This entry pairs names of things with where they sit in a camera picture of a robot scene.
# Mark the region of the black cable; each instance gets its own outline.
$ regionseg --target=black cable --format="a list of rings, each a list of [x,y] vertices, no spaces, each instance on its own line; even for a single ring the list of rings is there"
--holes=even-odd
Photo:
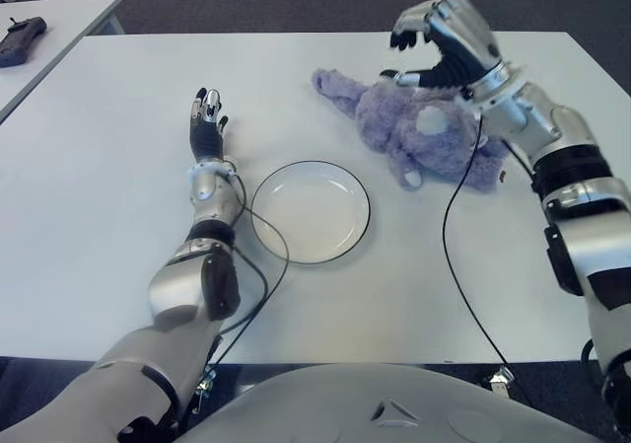
[[[241,187],[242,198],[246,198],[244,181],[238,175],[234,175],[234,177],[237,178],[237,180],[239,182],[239,185]],[[258,220],[260,220],[263,223],[265,223],[267,226],[269,226],[278,235],[278,237],[280,238],[280,240],[283,243],[283,248],[285,249],[285,264],[283,266],[283,271],[281,272],[280,276],[278,277],[278,280],[276,280],[276,283],[272,287],[271,292],[269,292],[268,295],[266,294],[266,296],[263,299],[261,299],[261,301],[259,302],[258,306],[256,306],[254,309],[252,309],[252,311],[248,314],[249,318],[245,322],[245,325],[241,328],[239,333],[235,336],[235,338],[228,345],[228,347],[224,350],[224,352],[219,356],[219,358],[217,358],[217,360],[214,362],[214,364],[208,368],[208,371],[205,371],[202,374],[202,376],[199,378],[199,381],[203,381],[204,379],[206,379],[210,375],[211,372],[213,372],[215,369],[217,369],[217,366],[219,365],[219,363],[226,357],[226,355],[230,352],[230,350],[235,346],[235,344],[237,343],[239,338],[244,334],[245,330],[247,330],[247,328],[251,325],[251,323],[254,321],[256,316],[263,309],[265,304],[274,295],[274,293],[278,289],[278,286],[283,281],[283,278],[285,278],[285,274],[287,273],[287,268],[289,267],[289,262],[290,262],[289,247],[287,246],[287,241],[285,241],[285,237],[282,235],[282,233],[280,231],[278,231],[278,229],[276,229],[276,227],[273,224],[271,224],[269,221],[267,221],[265,218],[261,217],[259,214],[255,213],[250,208],[248,208],[245,205],[245,202],[242,202],[239,199],[239,203],[241,204],[242,211],[249,212],[249,214],[251,214],[252,216],[257,218]],[[206,362],[208,362],[210,360],[211,356],[214,354],[214,351],[217,349],[219,343],[222,340],[222,334],[224,334],[226,332],[228,332],[228,331],[224,330],[220,334],[217,335],[217,337],[213,341],[213,344],[212,344],[211,348],[208,351],[208,356],[206,358]],[[194,409],[194,401],[195,401],[195,396],[193,396],[191,398],[190,402],[188,403],[188,406],[186,406],[186,410],[184,412],[184,415],[180,419],[180,422],[179,422],[180,434],[185,433],[187,431],[187,429],[188,429],[188,421],[189,421],[190,415],[192,414],[193,409]]]
[[[520,165],[522,166],[522,168],[524,169],[526,174],[530,177],[530,180],[533,181],[534,180],[534,174],[532,173],[532,170],[530,169],[530,167],[528,166],[526,161],[520,155],[518,155],[518,153],[515,151],[513,146],[511,144],[509,144],[506,140],[502,140],[502,143],[504,144],[504,146],[507,149],[509,149],[509,152],[511,152],[511,154],[513,154],[513,157],[515,157],[517,159],[517,161],[520,163]]]
[[[239,256],[241,256],[241,258],[244,260],[244,262],[247,265],[249,265],[249,267],[252,270],[254,270],[254,272],[256,272],[256,274],[260,277],[261,281],[263,282],[263,296],[256,303],[256,305],[254,305],[252,307],[252,309],[249,311],[249,313],[247,315],[245,315],[243,318],[241,318],[239,321],[237,321],[233,325],[230,325],[226,329],[221,330],[220,335],[224,335],[224,334],[227,334],[228,332],[231,332],[232,330],[236,330],[243,323],[245,323],[247,320],[249,320],[254,315],[254,313],[256,313],[256,309],[258,309],[258,308],[260,308],[262,306],[263,300],[265,300],[265,297],[267,296],[267,293],[269,293],[269,284],[267,283],[267,277],[265,277],[265,274],[261,271],[261,269],[258,268],[258,266],[248,256],[246,256],[242,252],[242,250],[239,249],[237,246],[234,246],[234,250]]]
[[[236,172],[237,171],[237,167],[235,166],[235,164],[233,164],[230,161],[227,161],[227,162],[229,162],[233,166],[233,171]],[[231,226],[233,226],[233,227],[237,224],[237,221],[239,221],[239,219],[244,215],[245,206],[247,205],[247,191],[245,190],[244,182],[243,182],[243,180],[241,180],[241,177],[239,177],[238,175],[235,175],[235,177],[237,177],[237,179],[239,179],[239,182],[241,184],[241,198],[237,198],[239,204],[241,205],[241,210],[239,211],[239,214],[237,215],[237,217],[233,221],[233,224],[231,224]]]
[[[594,389],[594,392],[600,395],[600,392],[602,391],[602,384],[598,383],[596,376],[592,372],[592,369],[590,369],[590,353],[592,352],[592,349],[594,349],[594,342],[590,339],[585,343],[585,346],[583,346],[583,350],[581,351],[581,365],[583,366],[583,371],[588,378],[590,387]]]
[[[464,294],[464,290],[462,290],[462,286],[460,285],[460,282],[457,279],[456,272],[454,271],[454,267],[452,266],[452,260],[450,258],[450,253],[449,253],[449,250],[447,249],[447,220],[449,218],[450,211],[452,210],[452,205],[454,204],[454,201],[456,200],[456,196],[460,192],[460,189],[462,188],[462,186],[464,185],[464,182],[466,181],[466,178],[468,177],[469,172],[471,171],[471,166],[473,165],[473,161],[475,160],[475,156],[477,155],[478,147],[480,145],[480,137],[482,136],[482,121],[483,121],[483,117],[480,117],[480,122],[479,122],[478,128],[477,128],[477,136],[476,136],[476,139],[475,139],[475,145],[473,146],[473,152],[471,153],[471,157],[469,158],[468,164],[466,165],[466,169],[464,170],[464,175],[462,175],[462,178],[460,179],[460,182],[457,184],[456,190],[454,191],[454,194],[452,194],[452,197],[450,198],[450,201],[447,204],[447,208],[445,209],[445,215],[443,216],[443,229],[442,229],[443,251],[445,252],[445,259],[447,260],[447,265],[450,268],[450,272],[452,273],[452,277],[454,278],[454,282],[456,283],[457,291],[460,293],[460,296],[462,297],[462,301],[464,302],[464,305],[466,305],[466,308],[468,309],[469,313],[471,314],[471,317],[473,318],[475,323],[478,325],[478,327],[482,331],[482,334],[484,334],[484,337],[486,337],[486,340],[489,342],[489,344],[491,344],[491,347],[493,347],[493,349],[495,350],[495,352],[499,356],[499,358],[502,361],[502,363],[506,367],[510,368],[510,365],[509,365],[508,361],[506,360],[506,358],[504,357],[504,354],[502,354],[502,351],[500,351],[499,347],[497,347],[497,345],[495,344],[495,341],[493,341],[493,339],[491,338],[489,333],[486,331],[486,329],[484,328],[484,326],[482,325],[480,320],[477,318],[477,315],[475,315],[475,312],[473,311],[473,307],[471,307],[471,304],[469,303],[468,299],[466,298],[466,295]],[[528,405],[529,406],[534,406],[532,404],[532,400],[528,396],[527,392],[524,390],[522,385],[518,382],[517,377],[516,377],[514,383],[515,383],[515,386],[524,395],[524,398],[526,399],[526,402],[528,403]]]
[[[237,180],[239,181],[239,184],[241,186],[242,189],[242,193],[245,195],[245,185],[244,185],[244,181],[241,179],[241,177],[239,177],[238,175],[235,175],[235,177],[237,178]],[[261,217],[260,215],[258,215],[257,213],[255,213],[254,211],[252,211],[250,208],[248,208],[244,203],[242,203],[242,208],[249,212],[249,214],[251,214],[252,216],[254,216],[256,219],[258,219],[259,221],[262,221],[263,223],[265,223],[267,226],[269,226],[280,238],[280,240],[283,243],[283,248],[285,249],[285,265],[283,266],[283,271],[280,274],[280,277],[278,277],[278,280],[276,281],[276,283],[274,284],[274,286],[272,287],[271,291],[269,292],[269,295],[267,295],[263,300],[261,300],[260,302],[260,306],[256,308],[256,310],[254,311],[254,313],[252,313],[252,316],[249,318],[249,320],[245,323],[245,325],[241,328],[241,330],[239,331],[239,333],[235,336],[235,338],[232,340],[232,342],[228,345],[228,347],[224,350],[224,352],[221,354],[221,356],[219,356],[219,358],[215,361],[215,363],[208,369],[207,372],[205,372],[200,380],[203,380],[206,378],[206,376],[208,376],[212,371],[214,371],[217,366],[219,365],[219,363],[226,357],[226,354],[228,354],[230,352],[230,350],[235,346],[235,344],[237,343],[237,341],[239,340],[239,338],[244,334],[245,330],[247,330],[247,328],[251,325],[251,323],[254,321],[254,319],[258,316],[258,314],[260,313],[260,311],[263,309],[263,307],[265,306],[265,304],[269,301],[270,298],[272,298],[272,296],[274,295],[274,293],[276,292],[276,290],[278,289],[278,286],[280,285],[280,283],[283,281],[283,278],[285,278],[285,274],[287,273],[287,268],[289,267],[289,262],[290,262],[290,257],[289,257],[289,247],[287,246],[287,241],[285,241],[285,237],[282,235],[282,233],[280,231],[278,231],[278,229],[276,229],[276,227],[271,224],[269,221],[267,221],[265,218]]]

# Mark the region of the second white table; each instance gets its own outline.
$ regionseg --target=second white table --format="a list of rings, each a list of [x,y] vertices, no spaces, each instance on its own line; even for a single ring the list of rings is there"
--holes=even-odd
[[[113,14],[121,0],[44,0],[0,4],[0,35],[20,22],[42,17],[48,29],[38,37],[26,63],[0,69],[0,122],[83,37],[123,34]]]

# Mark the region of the purple stuffed animal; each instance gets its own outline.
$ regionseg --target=purple stuffed animal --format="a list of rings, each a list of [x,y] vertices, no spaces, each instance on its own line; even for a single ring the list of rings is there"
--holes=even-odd
[[[372,87],[337,70],[317,70],[315,89],[357,120],[360,135],[373,150],[387,154],[389,168],[401,186],[418,189],[422,169],[459,182],[477,137],[475,117],[454,102],[457,89],[402,88],[390,80]],[[495,189],[507,155],[499,141],[480,139],[465,185]]]

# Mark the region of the white table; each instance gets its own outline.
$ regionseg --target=white table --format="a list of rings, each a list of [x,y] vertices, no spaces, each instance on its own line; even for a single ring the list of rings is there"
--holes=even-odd
[[[84,36],[123,34],[113,14],[121,0],[46,0],[0,4],[0,35],[20,22],[42,17],[48,29],[38,37],[26,63],[0,69],[0,122]]]
[[[499,33],[505,55],[578,108],[631,184],[629,97],[567,35]],[[0,355],[96,359],[150,323],[146,290],[190,226],[190,103],[219,88],[227,151],[250,192],[275,169],[321,159],[353,172],[372,201],[362,242],[322,265],[293,265],[226,362],[489,362],[440,246],[453,184],[401,189],[386,158],[310,85],[319,67],[365,82],[436,61],[388,34],[86,37],[0,129]],[[514,160],[493,194],[463,191],[449,228],[457,273],[511,361],[576,359],[582,299],[548,264],[536,196]],[[238,243],[275,279],[281,261]],[[243,305],[260,284],[238,263]]]

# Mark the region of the floor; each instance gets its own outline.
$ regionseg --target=floor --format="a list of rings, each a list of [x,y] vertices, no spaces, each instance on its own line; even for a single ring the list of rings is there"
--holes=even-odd
[[[123,0],[117,14],[131,34],[364,32],[388,30],[402,9],[420,1]],[[630,0],[472,1],[496,30],[568,32],[631,92]],[[0,429],[45,405],[89,365],[0,358]],[[469,382],[478,382],[492,369],[488,365],[430,367]],[[617,441],[608,410],[588,386],[579,363],[516,364],[513,369],[538,409],[604,441]],[[237,385],[286,370],[286,366],[223,366],[213,399],[193,422],[231,399]],[[516,390],[514,397],[521,399]]]

